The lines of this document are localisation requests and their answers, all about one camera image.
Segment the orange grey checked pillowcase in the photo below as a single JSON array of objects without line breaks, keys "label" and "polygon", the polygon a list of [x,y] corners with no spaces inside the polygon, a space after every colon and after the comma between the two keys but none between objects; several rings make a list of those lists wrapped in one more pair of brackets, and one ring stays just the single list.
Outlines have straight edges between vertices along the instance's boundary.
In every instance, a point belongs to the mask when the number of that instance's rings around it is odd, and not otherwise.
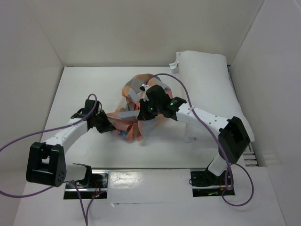
[{"label": "orange grey checked pillowcase", "polygon": [[149,121],[138,120],[140,111],[139,100],[143,97],[140,87],[147,80],[149,80],[148,85],[160,85],[170,98],[173,97],[171,89],[160,78],[152,78],[152,74],[139,74],[128,81],[122,89],[122,99],[116,110],[106,114],[115,127],[115,130],[112,132],[113,135],[127,142],[143,140],[158,125],[166,121],[166,118],[161,114]]}]

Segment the white pillow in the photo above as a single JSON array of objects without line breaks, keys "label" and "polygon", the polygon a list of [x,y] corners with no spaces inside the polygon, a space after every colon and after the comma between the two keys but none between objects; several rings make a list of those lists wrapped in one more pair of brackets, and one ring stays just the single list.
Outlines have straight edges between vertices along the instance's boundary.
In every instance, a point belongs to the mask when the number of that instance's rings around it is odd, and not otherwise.
[{"label": "white pillow", "polygon": [[187,50],[176,53],[175,65],[195,107],[228,119],[238,117],[250,140],[255,140],[232,87],[224,55]]}]

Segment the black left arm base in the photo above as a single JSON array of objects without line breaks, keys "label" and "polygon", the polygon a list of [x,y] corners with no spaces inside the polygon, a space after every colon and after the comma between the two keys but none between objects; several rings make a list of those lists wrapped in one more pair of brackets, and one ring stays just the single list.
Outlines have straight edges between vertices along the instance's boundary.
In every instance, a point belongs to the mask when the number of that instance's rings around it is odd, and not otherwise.
[{"label": "black left arm base", "polygon": [[[79,190],[80,197],[83,200],[91,199],[107,199],[108,195],[108,181],[109,171],[108,170],[92,170],[92,175],[88,180],[79,180],[75,184]],[[65,186],[64,200],[78,200],[79,196],[76,188],[67,184]]]}]

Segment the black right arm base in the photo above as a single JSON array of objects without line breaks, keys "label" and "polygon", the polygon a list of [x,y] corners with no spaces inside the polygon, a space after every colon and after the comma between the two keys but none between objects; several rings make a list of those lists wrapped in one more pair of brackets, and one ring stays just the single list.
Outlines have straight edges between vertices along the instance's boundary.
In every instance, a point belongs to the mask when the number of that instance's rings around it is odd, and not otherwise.
[{"label": "black right arm base", "polygon": [[225,184],[225,171],[220,176],[215,176],[206,169],[191,169],[189,184],[192,186],[193,197],[230,196],[235,191],[227,190]]}]

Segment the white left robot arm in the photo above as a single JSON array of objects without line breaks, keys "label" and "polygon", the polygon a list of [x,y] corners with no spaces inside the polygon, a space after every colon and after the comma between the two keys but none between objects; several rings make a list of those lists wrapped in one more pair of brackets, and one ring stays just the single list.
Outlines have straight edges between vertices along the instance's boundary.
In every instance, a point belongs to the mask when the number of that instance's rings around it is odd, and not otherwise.
[{"label": "white left robot arm", "polygon": [[113,131],[102,105],[97,100],[86,99],[66,126],[45,142],[31,145],[26,170],[26,180],[31,183],[59,187],[67,176],[65,154],[69,148],[90,129],[99,133]]}]

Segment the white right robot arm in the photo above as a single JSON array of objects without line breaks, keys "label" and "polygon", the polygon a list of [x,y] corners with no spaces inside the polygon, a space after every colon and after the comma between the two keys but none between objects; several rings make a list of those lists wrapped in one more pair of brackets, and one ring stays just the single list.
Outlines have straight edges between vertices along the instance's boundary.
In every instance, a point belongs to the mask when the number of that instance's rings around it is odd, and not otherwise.
[{"label": "white right robot arm", "polygon": [[190,106],[182,98],[170,98],[159,85],[143,84],[140,90],[143,97],[139,101],[139,121],[148,121],[163,115],[197,129],[206,129],[218,141],[218,154],[210,162],[205,173],[205,179],[211,185],[221,180],[222,173],[230,164],[237,163],[251,142],[242,121],[236,116],[231,119],[219,117]]}]

